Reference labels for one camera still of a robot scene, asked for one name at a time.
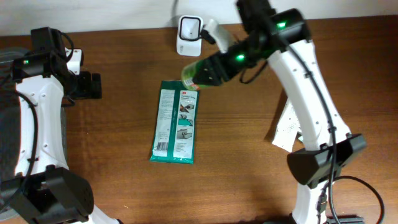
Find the green lid spice jar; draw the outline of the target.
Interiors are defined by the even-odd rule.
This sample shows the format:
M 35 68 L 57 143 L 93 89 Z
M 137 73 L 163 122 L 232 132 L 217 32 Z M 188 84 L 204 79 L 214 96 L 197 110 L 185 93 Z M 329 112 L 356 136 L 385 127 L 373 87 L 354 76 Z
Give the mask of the green lid spice jar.
M 202 64 L 203 60 L 197 60 L 183 68 L 181 73 L 181 82 L 187 90 L 199 91 L 210 87 L 209 85 L 196 84 L 193 81 L 193 77 Z

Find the green 3M gloves package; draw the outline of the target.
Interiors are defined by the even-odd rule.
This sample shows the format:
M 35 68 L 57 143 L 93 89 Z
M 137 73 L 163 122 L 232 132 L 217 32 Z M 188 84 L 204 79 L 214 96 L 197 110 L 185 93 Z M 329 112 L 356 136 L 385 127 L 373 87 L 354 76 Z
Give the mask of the green 3M gloves package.
M 199 92 L 180 80 L 163 80 L 152 144 L 152 162 L 193 164 Z

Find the white tube with tan cap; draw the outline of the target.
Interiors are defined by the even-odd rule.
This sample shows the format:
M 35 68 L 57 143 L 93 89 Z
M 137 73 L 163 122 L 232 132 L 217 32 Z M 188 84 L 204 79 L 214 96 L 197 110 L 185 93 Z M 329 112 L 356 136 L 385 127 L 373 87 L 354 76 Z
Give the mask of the white tube with tan cap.
M 277 123 L 272 144 L 287 152 L 292 152 L 296 136 L 299 132 L 301 132 L 299 120 L 293 104 L 288 98 Z

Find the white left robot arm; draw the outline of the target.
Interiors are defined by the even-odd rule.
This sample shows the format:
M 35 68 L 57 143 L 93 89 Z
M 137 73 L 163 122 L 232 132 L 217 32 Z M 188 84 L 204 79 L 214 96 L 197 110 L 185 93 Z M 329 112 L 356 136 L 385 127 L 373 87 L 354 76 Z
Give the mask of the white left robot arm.
M 30 32 L 31 49 L 1 50 L 1 220 L 114 223 L 67 164 L 65 108 L 100 99 L 101 77 L 58 29 Z

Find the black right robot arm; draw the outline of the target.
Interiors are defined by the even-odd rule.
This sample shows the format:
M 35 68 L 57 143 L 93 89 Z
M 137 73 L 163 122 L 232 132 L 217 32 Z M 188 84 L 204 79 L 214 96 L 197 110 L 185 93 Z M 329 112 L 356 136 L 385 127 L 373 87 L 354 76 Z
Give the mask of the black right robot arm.
M 321 75 L 315 46 L 300 11 L 276 12 L 268 1 L 238 1 L 246 39 L 185 67 L 189 90 L 219 86 L 265 60 L 277 75 L 297 116 L 303 148 L 287 157 L 298 183 L 292 223 L 339 223 L 333 209 L 333 183 L 365 147 L 339 115 Z

